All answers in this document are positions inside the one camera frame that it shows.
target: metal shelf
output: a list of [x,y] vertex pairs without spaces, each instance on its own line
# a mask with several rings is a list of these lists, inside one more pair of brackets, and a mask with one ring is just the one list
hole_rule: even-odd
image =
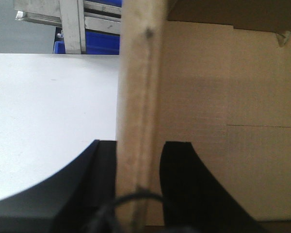
[[120,34],[122,8],[86,0],[14,0],[16,20],[62,27],[66,53],[86,52],[85,29]]

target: black cable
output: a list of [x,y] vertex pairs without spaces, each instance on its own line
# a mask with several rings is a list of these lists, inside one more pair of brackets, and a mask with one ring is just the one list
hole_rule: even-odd
[[171,210],[173,209],[171,204],[165,200],[161,195],[151,193],[149,191],[142,191],[137,193],[132,193],[114,199],[108,204],[103,205],[94,215],[93,220],[90,221],[85,227],[87,233],[98,233],[103,226],[103,223],[107,222],[108,225],[116,233],[123,233],[117,219],[113,216],[114,209],[116,206],[122,205],[128,201],[132,200],[142,200],[142,199],[153,199],[164,203]]

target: gray floor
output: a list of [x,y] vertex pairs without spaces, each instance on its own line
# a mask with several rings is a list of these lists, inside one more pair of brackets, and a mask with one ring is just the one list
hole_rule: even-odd
[[14,20],[13,0],[0,0],[0,53],[52,53],[55,27]]

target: white table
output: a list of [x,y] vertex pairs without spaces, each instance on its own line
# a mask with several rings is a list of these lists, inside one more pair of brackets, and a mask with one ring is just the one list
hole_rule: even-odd
[[115,139],[118,56],[0,54],[0,199]]

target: blue plastic bin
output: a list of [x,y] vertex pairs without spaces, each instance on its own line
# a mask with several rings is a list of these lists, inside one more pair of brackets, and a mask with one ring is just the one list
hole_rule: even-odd
[[106,5],[113,5],[113,6],[122,7],[122,0],[89,0],[89,1],[94,1],[94,2],[106,4]]
[[[118,55],[120,36],[86,32],[86,54]],[[55,54],[65,54],[64,41],[54,43]]]

